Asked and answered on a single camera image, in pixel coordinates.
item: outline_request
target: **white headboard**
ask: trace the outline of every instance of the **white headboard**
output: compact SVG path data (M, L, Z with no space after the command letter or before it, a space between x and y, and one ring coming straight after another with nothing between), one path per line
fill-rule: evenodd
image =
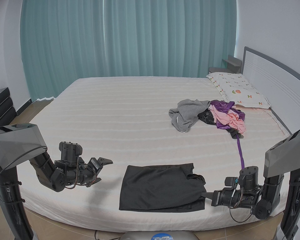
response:
M268 99L271 111L290 132L300 129L300 74L245 47L241 73Z

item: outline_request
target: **gray garment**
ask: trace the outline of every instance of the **gray garment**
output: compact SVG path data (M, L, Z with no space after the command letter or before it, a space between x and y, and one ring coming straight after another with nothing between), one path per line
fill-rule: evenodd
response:
M177 108L169 110L169 116L172 118L171 123L178 131L185 133L198 121L198 114L204 112L209 105L210 101L208 100L182 100L177 104Z

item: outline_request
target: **teal curtain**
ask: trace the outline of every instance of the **teal curtain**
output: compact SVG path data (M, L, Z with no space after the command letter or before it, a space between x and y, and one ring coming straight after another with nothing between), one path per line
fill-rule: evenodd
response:
M23 0L32 100L78 78L205 77L234 54L236 0Z

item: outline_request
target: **bed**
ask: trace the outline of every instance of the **bed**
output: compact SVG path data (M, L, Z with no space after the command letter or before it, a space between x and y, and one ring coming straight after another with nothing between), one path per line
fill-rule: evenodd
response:
M241 139L245 165L259 167L260 184L264 181L265 152L298 127L294 122L283 121L284 111L274 105L277 102L272 99L272 92L261 90L265 84L270 85L266 81L271 77L260 74L261 69L268 69L269 64L274 63L245 48L243 73L274 106L272 111L238 107L246 114L245 138ZM276 73L277 68L286 71L274 64L273 69L268 69L270 75ZM295 76L286 71L285 77L291 79ZM293 84L300 89L300 84ZM31 123L39 126L53 161L60 159L58 144L71 141L83 147L85 162L91 157L101 156L113 160L114 164L105 166L99 175L102 181L90 188L77 186L73 190L55 193L42 186L32 166L28 161L24 162L18 166L19 180L23 183L21 194L26 199L24 205L63 223L113 232L198 231L236 225L227 207L212 207L209 199L205 202L205 210L188 213L119 211L122 179L129 164L194 163L194 173L204 176L207 191L222 189L227 176L238 176L241 168L239 152L236 140L227 131L201 121L187 133L178 132L171 125L168 110L186 98L222 100L208 78L129 76L76 80ZM286 174L280 192L281 201L273 216L285 208L288 181L289 174ZM249 210L235 209L232 214L237 220L243 220L249 215ZM247 223L253 221L257 221L254 216Z

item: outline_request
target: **tiled floor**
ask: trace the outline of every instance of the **tiled floor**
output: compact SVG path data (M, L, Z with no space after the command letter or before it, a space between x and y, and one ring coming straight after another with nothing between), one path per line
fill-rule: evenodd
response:
M51 100L43 100L32 103L20 116L16 117L11 124L30 122ZM29 209L26 214L30 225L37 232L40 240L93 240L95 230L75 227L51 220ZM274 236L277 225L280 223L283 214L270 217L266 220L243 224L239 226L227 227L216 230L198 231L194 234L200 240L271 240ZM97 238L109 240L120 237L122 233L98 231ZM13 240L8 224L0 211L0 238L3 240Z

